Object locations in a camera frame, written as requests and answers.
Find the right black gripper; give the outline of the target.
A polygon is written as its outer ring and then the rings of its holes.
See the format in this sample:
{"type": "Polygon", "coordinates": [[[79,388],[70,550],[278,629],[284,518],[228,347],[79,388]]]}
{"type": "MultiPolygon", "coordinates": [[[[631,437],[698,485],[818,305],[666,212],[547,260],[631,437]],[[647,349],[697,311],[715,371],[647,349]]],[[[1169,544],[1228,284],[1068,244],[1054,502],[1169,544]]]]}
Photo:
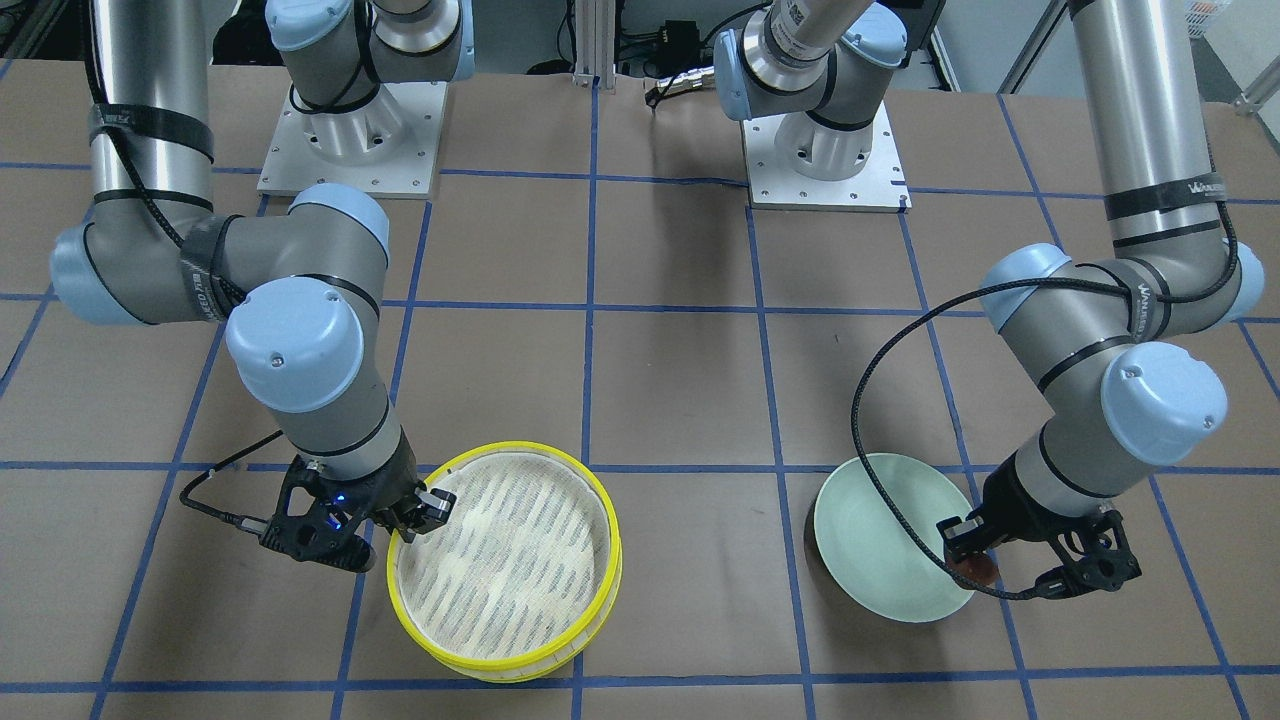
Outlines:
{"type": "Polygon", "coordinates": [[[370,520],[389,536],[415,541],[422,527],[443,527],[457,496],[439,487],[422,487],[407,439],[375,471],[355,480],[332,480],[330,501],[351,521],[370,520]]]}

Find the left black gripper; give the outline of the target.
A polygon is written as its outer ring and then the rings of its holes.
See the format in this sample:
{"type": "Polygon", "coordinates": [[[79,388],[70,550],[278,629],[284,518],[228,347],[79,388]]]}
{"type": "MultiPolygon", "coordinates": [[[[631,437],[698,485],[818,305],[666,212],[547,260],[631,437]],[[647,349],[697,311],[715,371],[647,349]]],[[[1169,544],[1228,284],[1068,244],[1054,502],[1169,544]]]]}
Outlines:
{"type": "Polygon", "coordinates": [[[986,478],[975,515],[938,521],[946,562],[964,562],[1009,541],[1047,542],[1075,524],[1075,518],[1051,512],[1025,492],[1015,460],[1009,456],[986,478]]]}

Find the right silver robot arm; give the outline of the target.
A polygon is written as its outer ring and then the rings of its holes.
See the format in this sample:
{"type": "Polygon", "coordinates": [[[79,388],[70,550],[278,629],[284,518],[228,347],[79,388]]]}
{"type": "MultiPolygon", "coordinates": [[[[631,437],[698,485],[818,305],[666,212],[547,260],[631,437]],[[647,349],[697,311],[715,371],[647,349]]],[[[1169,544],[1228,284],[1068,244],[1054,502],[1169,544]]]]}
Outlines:
{"type": "Polygon", "coordinates": [[[279,217],[211,200],[210,51],[198,1],[84,1],[91,218],[49,261],[59,299],[100,325],[214,322],[244,388],[294,448],[275,512],[204,512],[297,559],[358,544],[366,521],[413,541],[456,497],[430,489],[375,350],[390,220],[325,179],[279,217]]]}

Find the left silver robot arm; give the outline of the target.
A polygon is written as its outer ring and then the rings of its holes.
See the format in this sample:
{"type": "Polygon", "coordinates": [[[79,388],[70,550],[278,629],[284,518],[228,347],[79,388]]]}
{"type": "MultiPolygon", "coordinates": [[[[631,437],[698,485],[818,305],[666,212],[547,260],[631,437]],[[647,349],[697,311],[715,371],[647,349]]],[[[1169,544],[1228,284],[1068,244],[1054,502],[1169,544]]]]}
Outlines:
{"type": "Polygon", "coordinates": [[[940,524],[961,562],[1006,541],[1116,532],[1112,502],[1184,459],[1228,411],[1172,337],[1238,319],[1265,269],[1236,240],[1179,1],[1070,1],[1114,256],[1036,243],[997,263],[983,311],[1052,416],[940,524]]]}

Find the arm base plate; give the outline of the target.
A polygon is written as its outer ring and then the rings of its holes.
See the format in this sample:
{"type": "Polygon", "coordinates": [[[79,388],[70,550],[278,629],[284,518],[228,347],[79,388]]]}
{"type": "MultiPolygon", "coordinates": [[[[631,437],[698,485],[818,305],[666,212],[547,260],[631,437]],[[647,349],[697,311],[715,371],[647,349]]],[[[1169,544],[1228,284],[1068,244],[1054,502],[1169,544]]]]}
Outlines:
{"type": "Polygon", "coordinates": [[[259,192],[294,197],[339,183],[375,199],[431,199],[449,91],[445,82],[381,85],[367,105],[346,114],[306,114],[289,92],[259,192]]]}
{"type": "Polygon", "coordinates": [[[910,191],[887,106],[852,132],[805,113],[740,123],[750,205],[760,210],[905,213],[910,191]]]}

